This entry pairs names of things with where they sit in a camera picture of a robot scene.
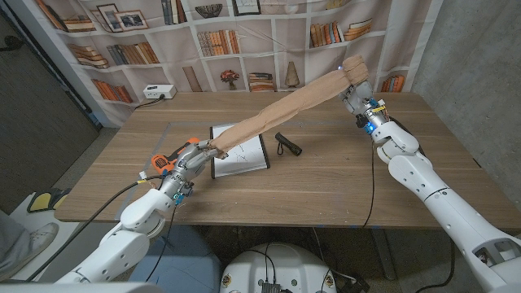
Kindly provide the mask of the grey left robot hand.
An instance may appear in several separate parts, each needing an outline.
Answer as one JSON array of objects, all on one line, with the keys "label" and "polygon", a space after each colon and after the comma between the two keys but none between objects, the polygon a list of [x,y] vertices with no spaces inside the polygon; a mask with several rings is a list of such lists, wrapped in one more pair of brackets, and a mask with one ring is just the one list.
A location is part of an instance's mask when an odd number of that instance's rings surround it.
[{"label": "grey left robot hand", "polygon": [[159,191],[172,198],[176,193],[186,193],[191,181],[204,170],[212,158],[226,158],[227,154],[210,145],[209,140],[191,143],[177,158],[173,171],[162,181]]}]

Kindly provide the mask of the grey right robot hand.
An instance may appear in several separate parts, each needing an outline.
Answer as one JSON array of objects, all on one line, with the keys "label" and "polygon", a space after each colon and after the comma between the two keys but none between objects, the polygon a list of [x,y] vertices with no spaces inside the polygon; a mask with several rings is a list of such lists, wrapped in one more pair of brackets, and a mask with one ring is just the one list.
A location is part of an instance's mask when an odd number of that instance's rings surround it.
[{"label": "grey right robot hand", "polygon": [[374,99],[373,89],[368,81],[350,85],[339,94],[339,98],[347,110],[356,117],[357,127],[364,129],[368,134],[390,121],[384,102],[379,103]]}]

